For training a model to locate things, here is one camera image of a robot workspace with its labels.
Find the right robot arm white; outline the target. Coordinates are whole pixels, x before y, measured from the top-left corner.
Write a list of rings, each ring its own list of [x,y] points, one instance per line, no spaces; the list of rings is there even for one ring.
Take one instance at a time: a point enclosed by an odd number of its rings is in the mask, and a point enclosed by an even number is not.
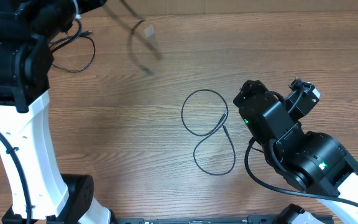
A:
[[[304,132],[300,119],[319,102],[311,82],[293,80],[287,97],[270,91],[259,80],[246,81],[233,103],[269,166],[291,190],[272,186],[250,170],[246,150],[244,165],[249,176],[267,189],[299,197],[315,198],[344,223],[358,223],[358,162],[334,137]]]

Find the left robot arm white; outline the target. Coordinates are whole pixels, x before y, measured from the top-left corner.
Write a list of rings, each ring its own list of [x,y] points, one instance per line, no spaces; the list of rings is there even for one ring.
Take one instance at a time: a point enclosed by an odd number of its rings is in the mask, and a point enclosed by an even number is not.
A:
[[[100,0],[0,0],[0,156],[12,205],[3,223],[113,223],[90,175],[59,171],[49,127],[54,38]]]

